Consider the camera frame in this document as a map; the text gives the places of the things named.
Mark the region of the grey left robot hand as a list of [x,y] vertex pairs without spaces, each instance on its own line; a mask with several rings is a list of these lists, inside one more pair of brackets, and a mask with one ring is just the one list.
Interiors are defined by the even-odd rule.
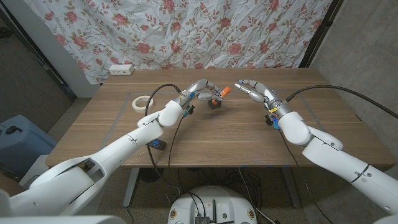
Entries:
[[221,101],[223,99],[220,88],[205,78],[191,84],[174,101],[182,108],[186,108],[194,98],[200,101]]

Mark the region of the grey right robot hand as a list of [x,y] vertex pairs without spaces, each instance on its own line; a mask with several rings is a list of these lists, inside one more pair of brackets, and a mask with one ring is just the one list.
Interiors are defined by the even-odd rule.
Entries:
[[261,82],[255,80],[239,80],[234,86],[246,93],[255,102],[263,103],[264,107],[272,114],[283,117],[293,112],[287,103],[284,103],[273,89]]

